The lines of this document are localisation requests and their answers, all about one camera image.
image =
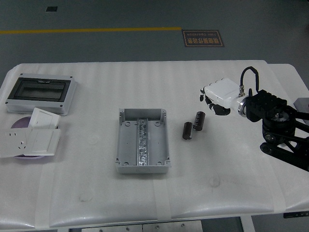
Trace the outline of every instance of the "yellow floor line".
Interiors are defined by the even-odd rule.
[[[181,28],[180,27],[169,27],[169,28],[87,28],[87,29],[0,30],[0,34],[113,32],[113,31],[163,31],[163,30],[181,30]]]

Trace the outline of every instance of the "open enclosure box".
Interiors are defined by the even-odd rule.
[[[170,167],[166,110],[120,109],[119,112],[117,171],[166,173]]]

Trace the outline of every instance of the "black cylinder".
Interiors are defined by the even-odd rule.
[[[193,128],[197,131],[201,131],[203,129],[205,120],[205,113],[202,111],[197,112],[197,116],[195,117]]]
[[[192,129],[192,122],[186,122],[183,126],[183,139],[185,140],[192,139],[191,129]]]

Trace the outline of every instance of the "white tablecloth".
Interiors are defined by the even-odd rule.
[[[0,229],[121,224],[309,208],[309,173],[260,151],[262,122],[216,116],[199,90],[222,78],[239,83],[255,67],[260,89],[289,104],[309,92],[288,64],[261,60],[20,64],[0,89],[0,128],[22,114],[5,100],[20,73],[70,75],[78,82],[55,156],[0,159]],[[254,75],[244,78],[255,89]],[[167,174],[118,174],[119,108],[167,111]],[[206,114],[203,131],[182,139],[183,124]]]

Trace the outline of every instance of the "gray plastic enclosure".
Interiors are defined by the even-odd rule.
[[[19,82],[20,78],[30,82],[28,86],[23,87],[22,84],[18,84],[21,83]],[[57,82],[66,82],[67,87],[64,87],[62,92],[59,92],[58,87],[42,88],[42,86],[48,87],[49,84]],[[37,107],[65,116],[69,112],[76,85],[72,76],[21,73],[5,104],[9,113],[32,114],[33,109]],[[26,96],[15,99],[18,92]]]
[[[169,167],[166,110],[120,109],[117,171],[167,173]]]

